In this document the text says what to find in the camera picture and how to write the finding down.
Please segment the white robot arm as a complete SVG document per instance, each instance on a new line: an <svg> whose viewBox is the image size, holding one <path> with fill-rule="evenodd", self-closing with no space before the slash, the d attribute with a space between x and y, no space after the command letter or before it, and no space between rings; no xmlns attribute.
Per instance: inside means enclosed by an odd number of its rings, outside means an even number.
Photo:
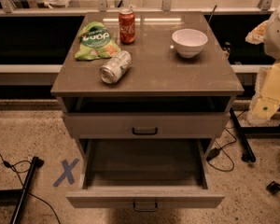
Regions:
<svg viewBox="0 0 280 224"><path fill-rule="evenodd" d="M268 20L247 34L245 41L262 43L265 54L274 58L270 68L260 68L249 107L251 120L268 120L280 108L280 5Z"/></svg>

